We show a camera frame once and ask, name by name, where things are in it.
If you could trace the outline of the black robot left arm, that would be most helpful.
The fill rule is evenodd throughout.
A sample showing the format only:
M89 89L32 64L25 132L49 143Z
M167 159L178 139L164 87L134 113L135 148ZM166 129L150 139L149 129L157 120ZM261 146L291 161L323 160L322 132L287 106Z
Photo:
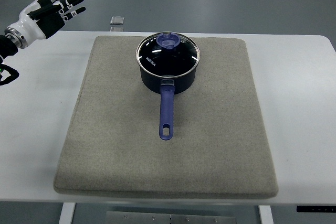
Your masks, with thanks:
M16 69L3 64L5 58L13 56L16 53L18 53L16 45L9 38L1 35L1 86L9 84L19 77L19 72ZM9 73L9 76L4 80L2 80L3 71L7 71Z

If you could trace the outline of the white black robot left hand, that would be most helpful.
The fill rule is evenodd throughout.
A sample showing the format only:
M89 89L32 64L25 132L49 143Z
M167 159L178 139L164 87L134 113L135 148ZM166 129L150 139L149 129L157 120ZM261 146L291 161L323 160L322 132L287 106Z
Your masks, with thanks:
M75 9L83 1L34 0L20 12L18 21L5 29L5 37L21 49L36 40L48 39L86 10L85 7Z

